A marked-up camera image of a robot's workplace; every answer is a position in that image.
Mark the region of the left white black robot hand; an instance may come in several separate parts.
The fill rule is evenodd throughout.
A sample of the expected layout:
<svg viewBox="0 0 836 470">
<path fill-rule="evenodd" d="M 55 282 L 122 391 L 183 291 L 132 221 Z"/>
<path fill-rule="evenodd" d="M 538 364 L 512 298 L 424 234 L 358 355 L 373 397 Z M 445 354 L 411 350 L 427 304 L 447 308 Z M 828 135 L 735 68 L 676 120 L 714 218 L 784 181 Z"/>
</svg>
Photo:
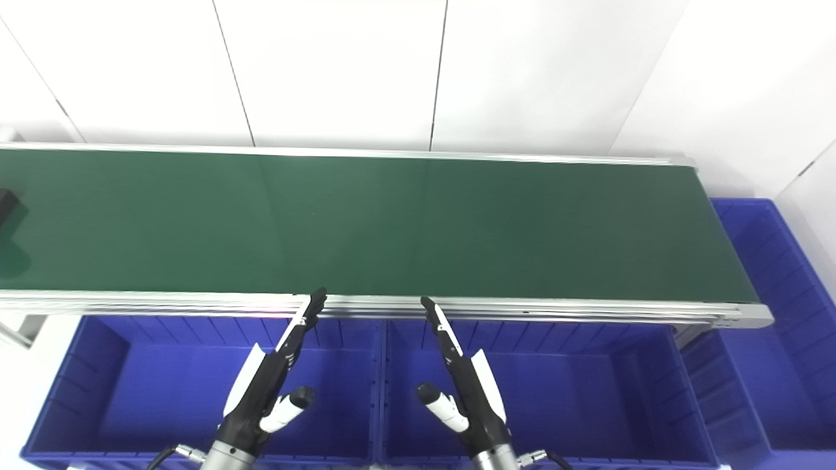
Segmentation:
<svg viewBox="0 0 836 470">
<path fill-rule="evenodd" d="M 298 387 L 284 396 L 280 389 L 298 360 L 305 334 L 316 326 L 326 298 L 326 288 L 308 295 L 274 350 L 266 353 L 256 344 L 248 353 L 227 396 L 212 446 L 230 464 L 253 465 L 270 435 L 312 403 L 315 393 L 310 387 Z"/>
</svg>

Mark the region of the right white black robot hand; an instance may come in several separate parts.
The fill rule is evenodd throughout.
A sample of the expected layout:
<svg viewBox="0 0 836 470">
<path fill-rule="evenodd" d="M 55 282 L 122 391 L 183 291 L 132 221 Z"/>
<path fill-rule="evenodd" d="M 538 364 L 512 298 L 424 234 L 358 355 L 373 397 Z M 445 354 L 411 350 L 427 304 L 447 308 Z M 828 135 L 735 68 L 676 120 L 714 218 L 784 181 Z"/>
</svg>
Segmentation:
<svg viewBox="0 0 836 470">
<path fill-rule="evenodd" d="M 477 351 L 467 357 L 441 306 L 427 296 L 421 297 L 421 304 L 457 394 L 452 396 L 431 382 L 422 382 L 416 387 L 416 396 L 457 434 L 475 466 L 516 466 L 504 403 L 486 355 Z"/>
</svg>

